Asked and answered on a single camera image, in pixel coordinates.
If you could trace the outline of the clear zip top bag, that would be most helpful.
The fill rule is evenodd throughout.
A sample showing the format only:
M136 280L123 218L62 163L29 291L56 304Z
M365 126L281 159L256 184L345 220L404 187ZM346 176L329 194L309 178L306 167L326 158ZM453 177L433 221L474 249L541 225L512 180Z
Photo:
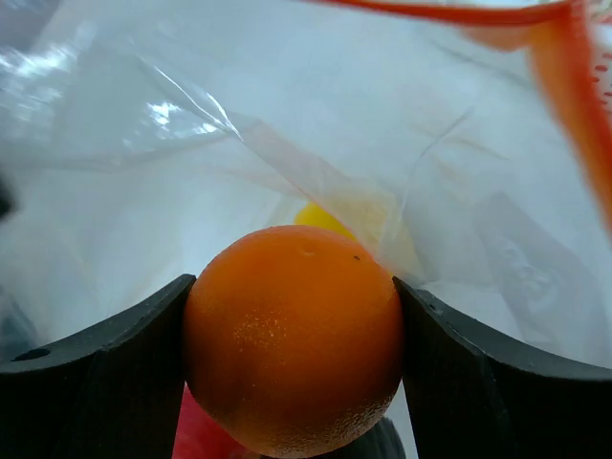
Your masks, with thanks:
M610 3L2 3L1 365L307 202L611 371Z

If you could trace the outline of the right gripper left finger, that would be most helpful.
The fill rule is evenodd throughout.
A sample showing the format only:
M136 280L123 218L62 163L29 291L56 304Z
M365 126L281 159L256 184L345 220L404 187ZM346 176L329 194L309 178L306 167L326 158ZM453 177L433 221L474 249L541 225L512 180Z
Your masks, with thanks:
M183 274L119 314L2 363L2 457L171 457L194 281Z

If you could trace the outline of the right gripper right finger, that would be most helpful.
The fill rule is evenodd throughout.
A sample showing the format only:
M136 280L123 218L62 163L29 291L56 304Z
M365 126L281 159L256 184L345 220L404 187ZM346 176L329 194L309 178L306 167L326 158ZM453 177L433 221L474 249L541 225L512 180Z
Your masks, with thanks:
M542 351L394 284L419 457L610 457L610 369Z

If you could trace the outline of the orange fake fruit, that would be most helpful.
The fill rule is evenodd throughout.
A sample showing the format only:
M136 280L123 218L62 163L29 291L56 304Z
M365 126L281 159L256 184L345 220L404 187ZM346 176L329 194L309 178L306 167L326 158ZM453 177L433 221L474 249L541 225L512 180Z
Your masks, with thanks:
M187 386L233 439L274 458L341 448L373 427L401 380L391 274L328 229L260 229L217 254L183 320Z

